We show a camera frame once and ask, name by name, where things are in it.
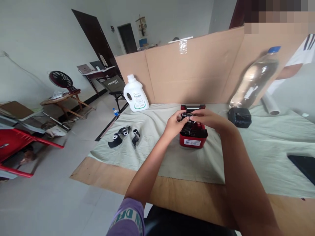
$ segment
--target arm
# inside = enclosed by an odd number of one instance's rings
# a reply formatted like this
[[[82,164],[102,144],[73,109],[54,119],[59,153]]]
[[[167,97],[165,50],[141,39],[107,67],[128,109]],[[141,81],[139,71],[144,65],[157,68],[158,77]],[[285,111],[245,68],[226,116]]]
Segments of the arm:
[[[276,80],[281,80],[281,79],[287,79],[291,78],[294,75],[296,75],[303,64],[296,64],[296,65],[291,65],[291,66],[286,66],[282,69]]]
[[[220,134],[227,197],[242,235],[282,235],[238,129],[209,110],[192,113],[204,117],[192,116],[191,120],[204,123]]]
[[[168,145],[189,120],[187,117],[180,122],[177,121],[178,115],[183,112],[185,112],[185,110],[177,111],[168,119],[163,135],[137,171],[127,189],[125,198],[132,198],[141,202],[143,208],[150,197]]]

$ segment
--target purple shirt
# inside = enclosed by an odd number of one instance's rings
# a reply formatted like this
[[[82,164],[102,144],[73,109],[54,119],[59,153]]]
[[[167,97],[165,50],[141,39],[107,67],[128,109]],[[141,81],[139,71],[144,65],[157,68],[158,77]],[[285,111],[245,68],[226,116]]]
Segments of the purple shirt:
[[[109,227],[107,236],[144,235],[144,209],[140,202],[126,198],[122,201]]]

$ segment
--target red plastic chair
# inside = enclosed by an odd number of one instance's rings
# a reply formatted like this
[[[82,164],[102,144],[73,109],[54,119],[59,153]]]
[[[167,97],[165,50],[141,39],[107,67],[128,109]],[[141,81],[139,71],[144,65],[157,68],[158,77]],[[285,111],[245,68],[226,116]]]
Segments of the red plastic chair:
[[[37,141],[46,145],[52,145],[58,148],[64,148],[64,146],[61,146],[59,144],[32,136],[29,132],[24,130],[0,129],[0,170],[4,170],[12,174],[27,178],[32,177],[33,174],[5,167],[2,165],[2,162],[33,141]]]

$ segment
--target white paper roll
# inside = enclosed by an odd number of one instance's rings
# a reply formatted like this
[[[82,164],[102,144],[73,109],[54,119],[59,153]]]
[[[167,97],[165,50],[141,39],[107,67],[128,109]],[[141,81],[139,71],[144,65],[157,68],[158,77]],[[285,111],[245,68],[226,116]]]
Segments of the white paper roll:
[[[275,100],[273,100],[270,93],[266,92],[265,95],[262,97],[262,101],[270,115],[279,115],[280,110],[277,106]]]

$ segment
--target wall outlet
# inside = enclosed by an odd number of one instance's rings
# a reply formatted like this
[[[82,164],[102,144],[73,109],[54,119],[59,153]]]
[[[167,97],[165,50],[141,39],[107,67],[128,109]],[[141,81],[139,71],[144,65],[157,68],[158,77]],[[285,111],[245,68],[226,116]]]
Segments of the wall outlet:
[[[8,54],[5,51],[0,50],[0,57],[8,56]]]

